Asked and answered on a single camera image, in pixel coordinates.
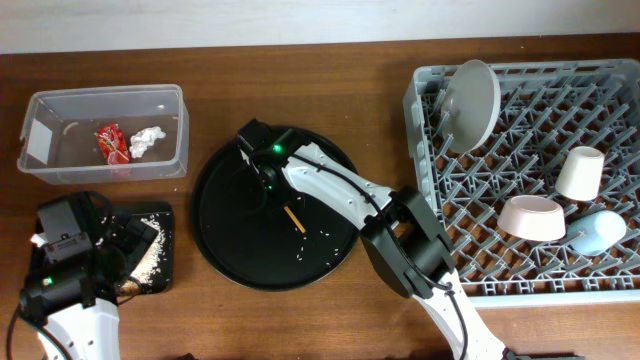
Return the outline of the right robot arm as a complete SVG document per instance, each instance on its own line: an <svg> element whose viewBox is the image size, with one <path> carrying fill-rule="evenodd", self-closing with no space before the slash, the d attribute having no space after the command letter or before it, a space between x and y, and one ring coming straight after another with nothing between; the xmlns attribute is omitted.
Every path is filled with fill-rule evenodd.
<svg viewBox="0 0 640 360"><path fill-rule="evenodd" d="M372 183L327 155L304 131L278 132L253 119L238 132L244 161L265 189L309 195L358 230L377 275L417 301L460 360L518 360L486 326L467 297L453 242L413 187Z"/></svg>

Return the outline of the grey plate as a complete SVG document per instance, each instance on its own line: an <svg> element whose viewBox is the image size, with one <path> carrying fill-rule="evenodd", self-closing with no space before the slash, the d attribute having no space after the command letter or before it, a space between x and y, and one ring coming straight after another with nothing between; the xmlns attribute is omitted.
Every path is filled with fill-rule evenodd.
<svg viewBox="0 0 640 360"><path fill-rule="evenodd" d="M462 64L450 78L441 105L445 139L450 149L465 153L480 147L493 132L500 113L500 84L494 70L480 60Z"/></svg>

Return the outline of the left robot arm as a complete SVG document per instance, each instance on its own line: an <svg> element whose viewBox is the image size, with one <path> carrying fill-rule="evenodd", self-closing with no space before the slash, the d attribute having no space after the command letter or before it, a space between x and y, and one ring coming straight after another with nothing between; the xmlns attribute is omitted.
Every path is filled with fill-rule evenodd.
<svg viewBox="0 0 640 360"><path fill-rule="evenodd" d="M48 359L118 359L118 294L158 231L76 192L37 210L36 245L16 317L37 331Z"/></svg>

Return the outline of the white napkin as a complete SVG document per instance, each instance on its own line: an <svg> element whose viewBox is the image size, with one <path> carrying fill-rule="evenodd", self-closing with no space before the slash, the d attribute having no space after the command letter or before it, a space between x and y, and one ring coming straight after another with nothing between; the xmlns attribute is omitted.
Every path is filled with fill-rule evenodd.
<svg viewBox="0 0 640 360"><path fill-rule="evenodd" d="M130 138L129 152L132 158L141 158L159 139L164 139L166 133L159 127L145 128Z"/></svg>

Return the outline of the white cup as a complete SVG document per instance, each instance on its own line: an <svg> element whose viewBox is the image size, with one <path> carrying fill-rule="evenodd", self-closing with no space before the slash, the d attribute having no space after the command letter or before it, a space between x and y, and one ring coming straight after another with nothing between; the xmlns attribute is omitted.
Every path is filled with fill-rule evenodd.
<svg viewBox="0 0 640 360"><path fill-rule="evenodd" d="M555 183L556 191L576 201L594 200L599 193L604 158L604 154L593 147L573 148Z"/></svg>

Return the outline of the red snack wrapper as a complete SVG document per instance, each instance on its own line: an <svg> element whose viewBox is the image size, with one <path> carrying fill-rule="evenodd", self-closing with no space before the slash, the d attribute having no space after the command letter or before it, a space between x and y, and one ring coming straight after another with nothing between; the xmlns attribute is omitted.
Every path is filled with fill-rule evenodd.
<svg viewBox="0 0 640 360"><path fill-rule="evenodd" d="M108 165L124 165L130 162L126 139L116 123L100 128L94 135Z"/></svg>

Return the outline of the rice and pasta leftovers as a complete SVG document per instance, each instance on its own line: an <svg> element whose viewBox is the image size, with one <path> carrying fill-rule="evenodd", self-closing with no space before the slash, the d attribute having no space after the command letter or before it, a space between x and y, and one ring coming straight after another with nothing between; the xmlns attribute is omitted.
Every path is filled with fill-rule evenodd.
<svg viewBox="0 0 640 360"><path fill-rule="evenodd" d="M142 217L141 221L156 230L157 235L129 279L120 288L120 296L150 293L152 286L156 283L155 278L161 274L160 265L165 253L163 250L166 240L165 231L155 215Z"/></svg>

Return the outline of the wooden chopstick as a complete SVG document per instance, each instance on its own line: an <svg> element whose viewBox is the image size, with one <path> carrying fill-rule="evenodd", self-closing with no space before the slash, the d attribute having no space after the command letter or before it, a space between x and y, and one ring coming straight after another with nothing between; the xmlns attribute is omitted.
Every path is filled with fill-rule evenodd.
<svg viewBox="0 0 640 360"><path fill-rule="evenodd" d="M302 234L305 234L306 233L306 228L301 223L301 221L297 218L297 216L293 213L293 211L291 210L291 208L288 205L284 206L284 211L289 216L289 218L292 220L292 222L295 224L297 230L299 232L301 232Z"/></svg>

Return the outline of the clear plastic bin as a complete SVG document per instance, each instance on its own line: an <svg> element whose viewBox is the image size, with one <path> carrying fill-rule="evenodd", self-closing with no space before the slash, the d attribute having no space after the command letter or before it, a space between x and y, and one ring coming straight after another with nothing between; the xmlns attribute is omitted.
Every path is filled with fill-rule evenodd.
<svg viewBox="0 0 640 360"><path fill-rule="evenodd" d="M165 136L127 164L110 164L97 139L115 124L125 147L157 127ZM43 91L28 104L19 171L52 185L180 178L188 169L189 114L174 84Z"/></svg>

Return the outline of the grey dishwasher rack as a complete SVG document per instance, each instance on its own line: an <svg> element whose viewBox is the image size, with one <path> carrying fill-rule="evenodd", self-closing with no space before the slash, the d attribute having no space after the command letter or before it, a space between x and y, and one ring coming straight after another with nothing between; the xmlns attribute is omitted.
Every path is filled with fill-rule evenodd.
<svg viewBox="0 0 640 360"><path fill-rule="evenodd" d="M494 66L501 95L496 126L479 148L456 153L444 132L452 65L414 71L403 98L417 185L447 229L464 290L479 308L635 302L639 298L639 64L633 59ZM598 196L560 195L569 151L605 156ZM549 198L567 223L609 210L625 221L614 245L586 256L571 238L536 243L499 229L504 203Z"/></svg>

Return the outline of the light blue cup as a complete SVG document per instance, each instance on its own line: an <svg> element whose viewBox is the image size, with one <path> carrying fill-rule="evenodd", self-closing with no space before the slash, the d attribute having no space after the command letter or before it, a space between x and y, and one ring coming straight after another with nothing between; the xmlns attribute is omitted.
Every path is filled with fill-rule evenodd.
<svg viewBox="0 0 640 360"><path fill-rule="evenodd" d="M596 256L620 241L626 229L621 215L602 210L571 223L566 235L575 251L585 256Z"/></svg>

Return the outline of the black rectangular tray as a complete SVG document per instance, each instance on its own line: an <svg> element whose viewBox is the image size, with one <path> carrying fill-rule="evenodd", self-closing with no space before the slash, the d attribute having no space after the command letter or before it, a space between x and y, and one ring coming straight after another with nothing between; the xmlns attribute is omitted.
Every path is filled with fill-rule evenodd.
<svg viewBox="0 0 640 360"><path fill-rule="evenodd" d="M45 266L58 264L63 260L77 257L83 253L92 250L100 250L107 244L108 232L114 216L131 215L141 220L142 217L155 215L159 220L162 229L165 231L166 240L163 250L164 259L161 261L161 274L155 278L156 283L152 286L150 293L137 294L157 294L165 292L169 289L173 279L174 264L174 225L175 219L170 204L166 202L146 202L138 204L118 205L114 208L110 220L106 219L107 211L103 208L96 210L98 217L101 218L101 226L106 232L98 237L91 238L87 232L79 232L74 235L62 234L59 239L46 234L41 225L37 226L37 233L31 237L31 242L36 246L37 250L43 252L42 264ZM118 284L119 290L122 285L129 279L131 273L123 271L123 280Z"/></svg>

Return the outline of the white bowl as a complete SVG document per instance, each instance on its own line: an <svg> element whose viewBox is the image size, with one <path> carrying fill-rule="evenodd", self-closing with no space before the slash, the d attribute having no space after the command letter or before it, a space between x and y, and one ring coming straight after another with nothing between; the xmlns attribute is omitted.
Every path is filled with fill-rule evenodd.
<svg viewBox="0 0 640 360"><path fill-rule="evenodd" d="M550 242L566 235L563 208L553 200L536 195L509 198L497 224L506 233L530 241Z"/></svg>

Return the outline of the round black serving tray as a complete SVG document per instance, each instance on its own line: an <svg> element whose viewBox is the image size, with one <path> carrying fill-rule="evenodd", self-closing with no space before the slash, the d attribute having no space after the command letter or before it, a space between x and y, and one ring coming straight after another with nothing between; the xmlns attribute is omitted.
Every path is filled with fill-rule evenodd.
<svg viewBox="0 0 640 360"><path fill-rule="evenodd" d="M262 291L289 291L334 271L358 240L357 229L318 199L303 194L306 207L266 213L267 195L242 158L237 140L220 148L196 183L191 205L194 240L223 276Z"/></svg>

